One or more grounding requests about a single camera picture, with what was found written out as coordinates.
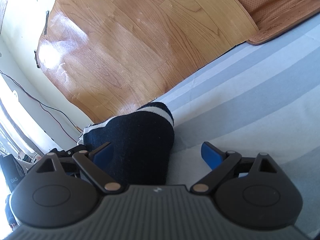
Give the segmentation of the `navy white striped sock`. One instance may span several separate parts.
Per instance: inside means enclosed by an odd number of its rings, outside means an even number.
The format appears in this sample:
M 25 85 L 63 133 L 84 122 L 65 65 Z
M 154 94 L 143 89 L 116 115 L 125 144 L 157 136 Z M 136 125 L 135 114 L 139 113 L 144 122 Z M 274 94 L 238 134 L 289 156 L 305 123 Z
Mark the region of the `navy white striped sock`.
M 103 171 L 120 184 L 164 185 L 175 139 L 174 118 L 162 102 L 114 116 L 84 128 L 79 143 L 93 151 L 106 142 L 113 146 Z

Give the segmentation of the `grey striped bed sheet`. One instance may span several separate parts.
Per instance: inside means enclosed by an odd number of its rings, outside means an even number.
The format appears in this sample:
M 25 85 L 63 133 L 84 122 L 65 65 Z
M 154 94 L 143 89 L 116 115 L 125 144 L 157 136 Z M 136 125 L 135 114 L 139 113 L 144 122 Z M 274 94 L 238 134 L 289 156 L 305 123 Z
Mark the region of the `grey striped bed sheet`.
M 158 100 L 175 122 L 169 184 L 191 186 L 210 172 L 205 141 L 244 157 L 268 153 L 303 197 L 297 227 L 319 233 L 319 16 L 233 48 Z

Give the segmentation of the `brown floor mat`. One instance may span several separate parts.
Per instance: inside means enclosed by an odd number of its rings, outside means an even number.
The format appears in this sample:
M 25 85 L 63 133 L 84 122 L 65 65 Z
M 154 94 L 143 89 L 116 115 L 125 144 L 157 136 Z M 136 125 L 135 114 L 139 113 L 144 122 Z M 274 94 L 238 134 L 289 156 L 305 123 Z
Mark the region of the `brown floor mat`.
M 319 0 L 238 0 L 258 32 L 249 44 L 266 43 L 319 13 Z

